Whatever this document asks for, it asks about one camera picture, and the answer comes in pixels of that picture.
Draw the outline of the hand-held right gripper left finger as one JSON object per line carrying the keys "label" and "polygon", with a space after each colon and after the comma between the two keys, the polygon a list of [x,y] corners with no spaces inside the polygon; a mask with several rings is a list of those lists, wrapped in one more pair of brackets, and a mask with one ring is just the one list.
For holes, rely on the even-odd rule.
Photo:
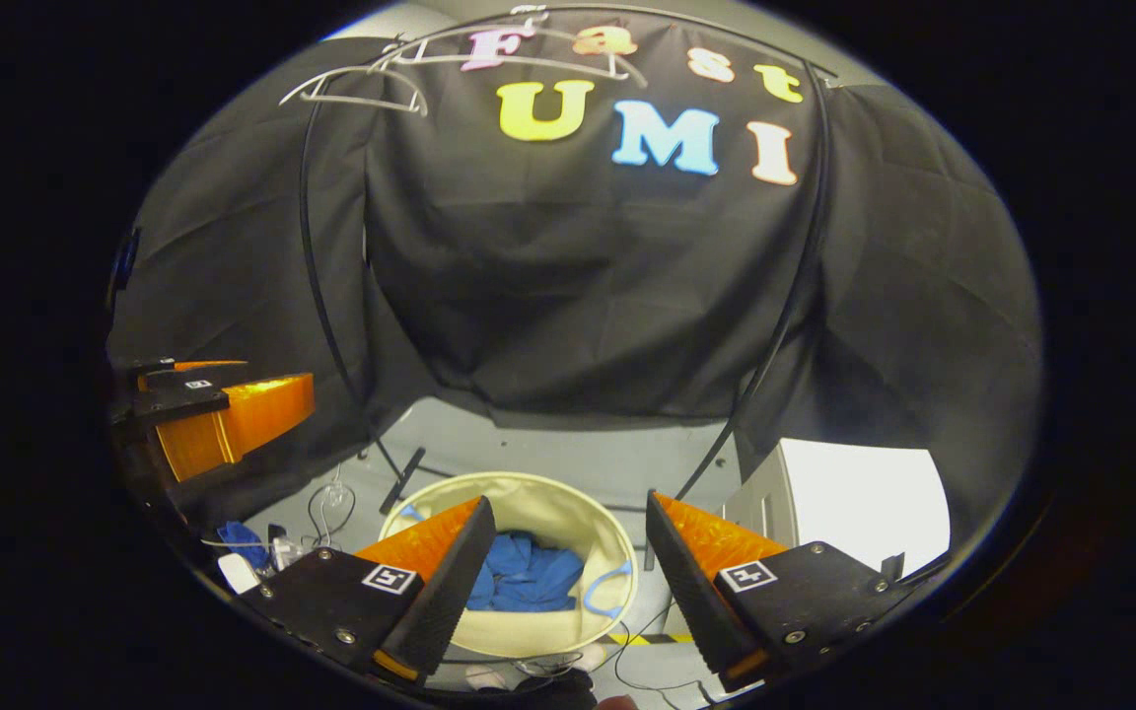
{"label": "hand-held right gripper left finger", "polygon": [[319,548],[253,586],[252,609],[334,665],[395,684],[435,674],[496,523],[473,496],[359,553]]}

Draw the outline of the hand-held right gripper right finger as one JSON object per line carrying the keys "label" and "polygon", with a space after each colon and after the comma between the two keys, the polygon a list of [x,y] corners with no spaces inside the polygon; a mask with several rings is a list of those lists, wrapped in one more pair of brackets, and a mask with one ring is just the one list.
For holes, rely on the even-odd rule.
{"label": "hand-held right gripper right finger", "polygon": [[646,535],[700,657],[727,691],[829,665],[914,593],[828,542],[785,548],[655,490]]}

